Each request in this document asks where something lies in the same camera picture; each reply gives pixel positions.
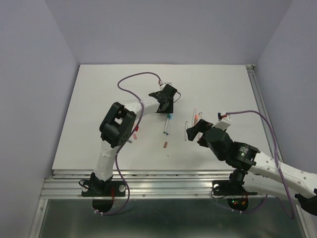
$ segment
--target wall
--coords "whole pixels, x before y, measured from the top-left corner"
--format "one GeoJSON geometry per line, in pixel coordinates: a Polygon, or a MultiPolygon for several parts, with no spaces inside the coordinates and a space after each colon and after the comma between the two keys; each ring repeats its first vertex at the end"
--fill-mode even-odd
{"type": "Polygon", "coordinates": [[[46,0],[80,63],[255,63],[291,0],[46,0]]]}
{"type": "Polygon", "coordinates": [[[28,237],[77,63],[43,0],[1,1],[0,237],[28,237]]]}
{"type": "Polygon", "coordinates": [[[295,0],[256,66],[284,161],[312,173],[317,173],[316,12],[317,1],[295,0]]]}

